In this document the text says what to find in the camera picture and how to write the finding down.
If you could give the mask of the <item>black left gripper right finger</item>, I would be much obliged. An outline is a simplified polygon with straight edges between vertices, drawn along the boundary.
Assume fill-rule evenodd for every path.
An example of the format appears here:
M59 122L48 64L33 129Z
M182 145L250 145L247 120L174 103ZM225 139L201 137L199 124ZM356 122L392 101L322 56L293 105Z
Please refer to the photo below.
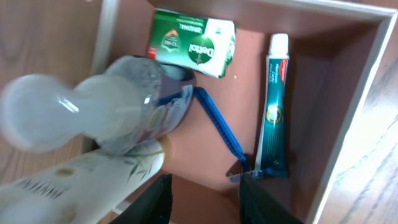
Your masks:
M240 175L239 216L242 224L303 224L249 174Z

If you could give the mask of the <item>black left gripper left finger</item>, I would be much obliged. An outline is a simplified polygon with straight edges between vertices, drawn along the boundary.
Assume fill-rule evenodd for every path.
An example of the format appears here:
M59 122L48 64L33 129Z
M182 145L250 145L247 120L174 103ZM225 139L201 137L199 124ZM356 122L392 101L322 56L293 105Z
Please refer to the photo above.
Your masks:
M169 224L172 204L172 175L162 174L110 224Z

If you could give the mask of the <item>white Pantene tube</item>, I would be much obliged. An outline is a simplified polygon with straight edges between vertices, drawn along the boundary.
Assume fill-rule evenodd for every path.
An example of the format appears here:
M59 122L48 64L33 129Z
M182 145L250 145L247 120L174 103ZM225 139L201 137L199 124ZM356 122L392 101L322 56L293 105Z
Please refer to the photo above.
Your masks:
M97 223L170 157L168 137L121 156L97 149L1 186L1 223Z

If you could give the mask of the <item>blue Dettol foam pump bottle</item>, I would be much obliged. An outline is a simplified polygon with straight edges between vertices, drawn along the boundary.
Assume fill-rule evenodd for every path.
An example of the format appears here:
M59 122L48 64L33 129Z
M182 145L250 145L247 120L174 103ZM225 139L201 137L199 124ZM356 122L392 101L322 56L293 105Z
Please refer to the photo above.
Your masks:
M131 55L74 88L53 75L24 75L1 92L1 132L27 152L49 152L84 135L124 154L178 127L195 82L189 68Z

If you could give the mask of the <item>blue disposable razor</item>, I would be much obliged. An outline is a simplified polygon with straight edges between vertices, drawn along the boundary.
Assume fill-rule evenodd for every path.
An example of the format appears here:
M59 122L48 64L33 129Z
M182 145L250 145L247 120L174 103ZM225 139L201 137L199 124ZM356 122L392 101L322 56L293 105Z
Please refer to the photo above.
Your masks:
M238 183L242 174L249 174L255 179L264 179L265 176L261 170L250 170L249 162L244 155L242 147L240 146L238 140L235 138L233 132L230 130L229 126L227 125L226 121L224 120L223 116L217 109L216 105L214 104L213 100L206 92L206 90L200 87L195 87L193 95L206 111L208 117L211 119L215 128L218 130L227 148L234 156L238 158L238 161L243 168L243 171L241 173L230 175L228 177L229 181L232 183Z

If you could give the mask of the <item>green Dettol soap bar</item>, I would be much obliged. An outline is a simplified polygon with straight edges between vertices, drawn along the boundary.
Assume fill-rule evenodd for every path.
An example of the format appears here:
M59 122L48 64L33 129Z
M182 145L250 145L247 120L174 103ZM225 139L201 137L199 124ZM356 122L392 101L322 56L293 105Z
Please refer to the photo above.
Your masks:
M236 41L233 21L157 9L147 56L223 78Z

